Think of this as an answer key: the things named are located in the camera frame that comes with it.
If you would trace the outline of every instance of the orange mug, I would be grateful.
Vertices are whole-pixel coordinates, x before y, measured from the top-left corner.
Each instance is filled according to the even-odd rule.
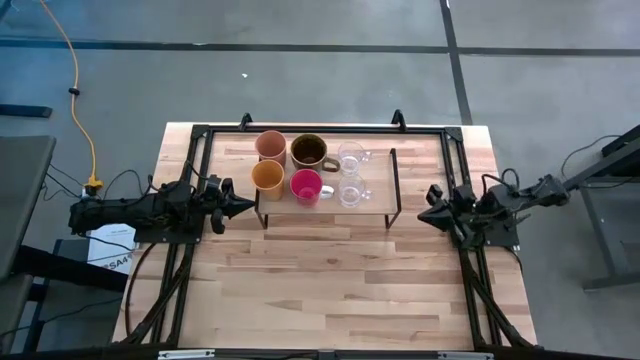
[[[284,168],[287,162],[287,140],[279,131],[268,130],[258,136],[255,143],[260,160],[275,160]]]
[[[280,200],[284,194],[284,168],[275,160],[257,163],[251,170],[251,181],[267,200]]]

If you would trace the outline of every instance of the wire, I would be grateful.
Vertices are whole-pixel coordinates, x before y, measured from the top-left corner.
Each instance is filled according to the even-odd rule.
[[[69,194],[73,194],[76,198],[80,199],[80,195],[75,195],[73,191],[69,190],[68,187],[62,185],[62,183],[60,181],[58,181],[58,179],[54,178],[53,176],[51,176],[51,174],[47,173],[47,176],[53,180],[56,184],[60,185],[61,188],[65,189]]]
[[[138,271],[140,271],[140,266],[144,262],[144,259],[147,258],[147,255],[151,252],[156,246],[155,243],[149,245],[148,248],[142,253],[140,256],[140,260],[136,264],[136,267],[133,269],[133,273],[131,274],[131,279],[129,279],[129,285],[127,286],[127,295],[125,296],[124,301],[124,329],[127,332],[127,336],[131,335],[131,316],[129,314],[129,303],[131,302],[131,291],[133,290],[133,283],[136,281],[136,277],[138,276]]]
[[[567,157],[564,159],[564,161],[562,162],[562,166],[560,167],[560,173],[562,174],[562,177],[566,180],[567,179],[567,175],[564,173],[564,168],[567,165],[567,161],[569,161],[569,159],[579,153],[580,151],[583,150],[587,150],[588,148],[592,147],[593,145],[597,144],[598,142],[600,142],[601,140],[604,139],[608,139],[608,138],[619,138],[621,135],[605,135],[605,136],[601,136],[599,138],[597,138],[596,140],[594,140],[591,144],[587,145],[587,146],[583,146],[581,148],[575,149],[573,150],[569,155],[567,155]]]
[[[520,256],[518,256],[518,253],[516,253],[512,248],[505,246],[504,247],[508,252],[510,252],[511,254],[513,254],[513,256],[516,258],[516,261],[518,261],[518,265],[520,266],[520,273],[522,273],[522,260],[520,260]]]
[[[49,186],[47,185],[47,183],[42,183],[42,187],[40,188],[40,190],[42,191],[44,189],[44,194],[42,194],[42,200],[43,201],[50,201],[52,200],[54,197],[56,197],[56,195],[58,195],[59,193],[63,193],[65,194],[67,197],[73,198],[73,199],[77,199],[76,195],[73,194],[69,194],[66,190],[64,189],[60,189],[56,192],[53,193],[53,195],[47,197],[47,193],[49,192]]]
[[[101,242],[101,243],[103,243],[103,244],[117,246],[117,247],[123,248],[123,249],[125,249],[125,250],[127,250],[127,251],[129,251],[129,252],[133,252],[133,249],[129,249],[128,247],[126,247],[126,246],[124,246],[124,245],[121,245],[121,244],[112,243],[112,242],[110,242],[110,241],[106,241],[106,240],[98,239],[97,237],[88,236],[88,235],[84,235],[84,236],[80,235],[80,236],[81,236],[81,237],[83,237],[83,238],[85,238],[85,239],[95,240],[95,241],[97,241],[97,242]]]
[[[516,169],[514,168],[504,169],[504,171],[502,172],[502,175],[500,175],[500,179],[506,182],[504,178],[505,178],[505,175],[507,175],[507,173],[509,172],[512,173],[513,176],[516,178],[516,191],[520,190],[520,175],[518,175],[518,172],[516,171]]]
[[[142,190],[142,181],[140,181],[140,175],[138,175],[138,173],[135,170],[128,169],[116,175],[116,177],[114,177],[113,180],[111,180],[111,182],[109,183],[109,186],[107,186],[107,189],[104,191],[104,195],[102,196],[104,199],[107,199],[107,194],[109,193],[109,189],[111,188],[111,185],[113,185],[113,183],[115,183],[116,180],[118,180],[118,178],[120,178],[122,175],[126,173],[132,173],[133,175],[136,176],[136,179],[138,179],[138,190],[140,190],[140,196],[144,195],[144,191]]]
[[[631,181],[633,179],[637,179],[637,178],[638,178],[637,176],[631,176],[630,178],[628,178],[628,179],[626,179],[624,181],[621,181],[621,182],[619,182],[619,183],[617,183],[615,185],[611,185],[611,186],[589,186],[589,189],[613,189],[615,187],[622,186],[622,185],[628,183],[629,181]]]
[[[67,174],[66,172],[58,169],[57,167],[55,167],[53,164],[49,164],[49,166],[51,166],[51,168],[53,168],[53,170],[61,173],[62,175],[68,177],[69,179],[73,180],[76,184],[80,185],[81,188],[84,188],[84,185],[82,185],[82,183],[80,183],[80,181],[76,180],[76,178],[74,178],[73,176]]]
[[[89,183],[88,184],[93,186],[97,182],[97,178],[96,178],[96,150],[95,150],[95,146],[93,145],[93,140],[91,140],[91,136],[89,136],[89,134],[84,129],[84,127],[82,127],[82,124],[80,124],[80,121],[78,121],[78,117],[76,116],[76,97],[80,94],[78,92],[78,78],[79,78],[79,76],[78,76],[78,58],[76,57],[76,52],[73,49],[73,45],[71,44],[71,40],[69,40],[69,37],[64,32],[64,29],[62,28],[62,25],[60,25],[60,23],[56,19],[55,15],[53,15],[51,10],[49,10],[49,7],[44,2],[44,0],[40,0],[40,4],[44,8],[44,10],[47,12],[47,15],[49,15],[49,17],[51,18],[51,20],[53,21],[55,26],[58,28],[58,31],[60,32],[60,35],[62,35],[62,37],[64,38],[64,41],[66,41],[67,46],[69,47],[69,51],[71,52],[71,57],[73,58],[74,80],[73,80],[73,87],[71,89],[69,89],[69,92],[71,93],[71,117],[73,118],[73,121],[78,126],[78,129],[80,129],[80,131],[82,132],[84,137],[87,138],[87,141],[89,142],[89,147],[91,149],[91,175],[89,176]]]
[[[50,319],[44,320],[43,321],[43,325],[48,323],[48,322],[51,322],[51,321],[60,319],[62,317],[65,317],[65,316],[71,316],[71,315],[79,314],[79,313],[85,311],[86,309],[94,307],[94,306],[107,305],[107,304],[111,304],[111,303],[114,303],[114,302],[117,302],[117,301],[121,301],[121,300],[122,300],[122,298],[117,298],[117,299],[111,299],[111,300],[107,300],[107,301],[100,301],[100,302],[88,304],[88,305],[85,305],[85,306],[81,307],[78,310],[70,311],[68,313],[62,313],[62,314],[56,315],[56,316],[54,316],[54,317],[52,317]],[[17,332],[17,331],[20,331],[20,330],[29,329],[29,328],[31,328],[31,325],[22,326],[22,327],[18,327],[18,328],[12,329],[12,330],[5,331],[3,333],[0,333],[0,338],[2,338],[5,335],[9,335],[9,334],[12,334],[14,332]]]

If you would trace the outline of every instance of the black metal frame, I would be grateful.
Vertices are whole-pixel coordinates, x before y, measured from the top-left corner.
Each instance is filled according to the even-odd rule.
[[[464,149],[462,131],[459,127],[430,127],[430,126],[407,126],[404,118],[394,116],[391,125],[300,125],[300,124],[260,124],[254,123],[250,115],[245,114],[240,125],[194,125],[191,131],[189,150],[187,160],[195,160],[198,142],[204,138],[204,150],[202,163],[199,172],[201,174],[209,173],[209,163],[212,153],[212,145],[214,136],[217,132],[221,133],[258,133],[266,130],[277,129],[278,131],[290,132],[313,132],[313,133],[342,133],[342,134],[419,134],[419,135],[435,135],[438,136],[441,143],[442,155],[444,159],[445,176],[447,187],[451,192],[456,186],[455,173],[453,170],[453,161],[449,149],[450,142],[455,145],[462,182],[470,184],[470,174],[467,164],[466,153]],[[191,179],[191,171],[185,167],[181,179],[189,181]],[[205,186],[205,180],[199,178],[198,190],[202,190]],[[151,307],[142,322],[136,326],[134,331],[125,339],[118,343],[111,344],[103,348],[89,348],[70,351],[51,351],[43,353],[16,354],[0,358],[20,358],[20,359],[157,359],[159,351],[178,350],[178,342],[182,327],[184,315],[184,307],[186,301],[187,290],[189,286],[189,274],[191,272],[191,264],[195,253],[194,244],[185,244],[185,251],[180,266],[174,273],[176,256],[179,244],[169,244],[167,259],[165,263],[164,274],[161,283],[161,291],[158,300]],[[469,325],[471,337],[473,341],[473,350],[471,352],[438,352],[438,351],[368,351],[368,350],[318,350],[318,349],[205,349],[204,353],[209,352],[210,355],[215,354],[217,357],[242,357],[255,358],[256,356],[263,358],[276,358],[283,356],[309,357],[313,356],[316,360],[338,360],[338,359],[490,359],[493,354],[497,359],[605,359],[605,357],[597,357],[592,355],[560,353],[553,351],[545,351],[539,347],[533,346],[523,339],[515,327],[513,327],[507,317],[502,313],[499,306],[491,296],[491,287],[489,282],[489,272],[487,261],[482,249],[476,252],[478,260],[479,275],[473,269],[469,252],[467,250],[458,249],[460,257],[460,266],[462,271],[462,279],[464,292],[467,303],[467,311],[469,314]],[[177,291],[174,315],[171,323],[170,333],[166,340],[162,341],[162,326],[164,324],[164,315],[167,304],[172,295]],[[489,326],[491,329],[491,341],[487,343],[480,331],[480,319],[475,301],[475,294],[480,296],[487,309]],[[142,344],[146,335],[151,331],[150,343]],[[512,347],[504,347],[501,345],[500,332],[504,333]]]
[[[211,158],[211,149],[213,146],[214,136],[216,133],[261,133],[267,130],[278,130],[283,133],[301,133],[301,132],[310,132],[317,134],[326,134],[326,133],[339,133],[339,134],[417,134],[417,135],[434,135],[438,136],[441,143],[442,156],[445,164],[445,177],[447,179],[447,186],[449,191],[456,186],[455,173],[453,170],[453,163],[451,159],[451,153],[449,150],[450,142],[453,141],[455,143],[455,148],[457,152],[457,157],[460,162],[460,172],[462,175],[463,183],[470,184],[471,178],[469,174],[469,168],[466,159],[466,153],[464,150],[464,140],[462,137],[462,131],[459,127],[409,127],[406,124],[404,116],[400,110],[396,110],[391,125],[366,125],[366,124],[349,124],[346,126],[342,125],[299,125],[299,124],[278,124],[277,126],[269,125],[269,124],[261,124],[253,122],[250,114],[245,114],[242,118],[242,121],[239,125],[194,125],[191,131],[191,138],[189,143],[189,150],[187,154],[187,161],[193,163],[195,161],[196,156],[196,148],[198,141],[204,137],[204,152],[202,156],[202,163],[200,164],[200,174],[208,174],[209,172],[209,162]],[[394,166],[396,172],[394,173],[395,181],[396,181],[396,193],[398,199],[398,213],[393,216],[391,221],[388,219],[388,215],[385,216],[385,225],[390,227],[393,222],[396,220],[398,214],[402,209],[402,204],[400,200],[400,185],[397,173],[397,159],[395,155],[395,149],[391,151],[392,158],[394,161]],[[190,179],[190,174],[183,174],[183,178],[185,180]],[[201,189],[204,186],[204,181],[200,179],[198,188]],[[255,210],[258,214],[258,218],[260,219],[263,227],[266,228],[268,226],[268,215],[265,214],[264,220],[261,214],[257,211],[259,204],[259,197],[256,197],[256,206]],[[162,278],[162,287],[160,296],[165,295],[166,291],[169,289],[169,284],[171,284],[172,279],[175,279],[173,275],[173,266],[176,261],[177,255],[177,244],[169,245],[169,251],[167,253],[167,260],[165,264],[164,274]],[[183,258],[183,262],[185,259],[189,261],[188,266],[186,267],[186,271],[189,272],[191,268],[191,260],[193,258],[194,253],[194,245],[186,245],[185,255]],[[487,262],[485,258],[484,251],[478,251],[476,253],[476,257],[478,259],[478,266],[480,270],[480,276],[475,273],[473,268],[471,267],[471,263],[468,257],[468,253],[466,250],[459,250],[461,267],[462,267],[462,275],[463,282],[465,288],[465,295],[467,300],[467,310],[469,312],[469,321],[471,326],[471,333],[473,338],[473,344],[475,349],[479,349],[481,346],[486,345],[484,339],[482,339],[482,334],[480,332],[480,320],[478,317],[478,311],[476,308],[476,302],[474,297],[474,290],[477,291],[480,297],[488,301],[487,304],[487,313],[489,317],[489,323],[491,327],[491,344],[500,345],[500,333],[498,329],[498,324],[503,325],[503,331],[509,338],[509,334],[507,334],[507,330],[511,325],[506,320],[504,314],[500,311],[497,304],[493,301],[491,297],[491,288],[489,282],[489,270],[487,268]],[[177,346],[178,338],[180,336],[180,328],[182,324],[182,316],[184,313],[185,299],[186,299],[186,291],[189,284],[188,275],[182,281],[180,288],[178,289],[177,301],[176,301],[176,309],[174,312],[173,323],[171,326],[171,332],[169,337],[167,338],[167,342],[172,343]],[[492,311],[497,311],[497,316],[494,316]],[[161,314],[157,317],[157,321],[153,324],[153,332],[151,341],[159,342],[161,338],[161,329],[164,320],[164,309],[161,310]],[[521,338],[518,338],[516,335],[513,335],[510,340],[514,340],[515,343],[526,344]],[[270,355],[273,354],[273,350],[260,350],[261,354]],[[402,351],[392,352],[393,354],[401,355]]]
[[[396,110],[396,113],[393,116],[393,120],[391,121],[391,124],[392,125],[399,124],[398,127],[400,131],[406,130],[407,127],[406,127],[406,124],[404,123],[404,117],[402,118],[401,123],[394,122],[396,119],[396,114],[402,115],[402,112],[400,112],[400,110]],[[247,123],[251,122],[251,120],[246,122],[245,121],[246,119],[251,119],[251,116],[249,114],[244,115],[244,117],[242,118],[242,121],[240,122],[240,126],[239,126],[240,131],[243,131],[243,132],[246,131]],[[400,196],[400,180],[398,177],[398,156],[397,156],[396,149],[395,148],[391,149],[391,151],[389,151],[389,154],[391,155],[391,162],[393,164],[393,181],[394,181],[394,191],[396,193],[396,209],[397,210],[394,214],[391,214],[393,216],[393,218],[391,218],[391,221],[389,221],[389,214],[384,215],[384,226],[387,230],[391,229],[391,226],[393,225],[393,223],[396,221],[396,219],[402,212],[402,198]],[[263,216],[262,213],[260,212],[260,192],[258,190],[256,190],[255,206],[253,210],[256,212],[256,215],[258,215],[258,221],[260,221],[260,225],[262,225],[262,228],[264,230],[268,229],[269,214],[264,214]]]

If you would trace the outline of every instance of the tan mug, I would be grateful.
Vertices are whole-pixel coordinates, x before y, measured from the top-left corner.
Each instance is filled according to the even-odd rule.
[[[291,159],[296,169],[340,171],[340,162],[327,156],[327,144],[318,135],[302,134],[291,143]]]
[[[279,131],[268,130],[258,136],[255,143],[260,160],[275,160],[285,166],[287,162],[287,139]]]

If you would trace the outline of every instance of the mug handle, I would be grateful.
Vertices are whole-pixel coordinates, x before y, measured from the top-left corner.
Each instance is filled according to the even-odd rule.
[[[333,165],[333,167],[327,167],[327,163]],[[322,170],[327,172],[338,172],[340,171],[340,162],[336,159],[327,157],[326,159],[324,159],[324,162],[322,163]]]

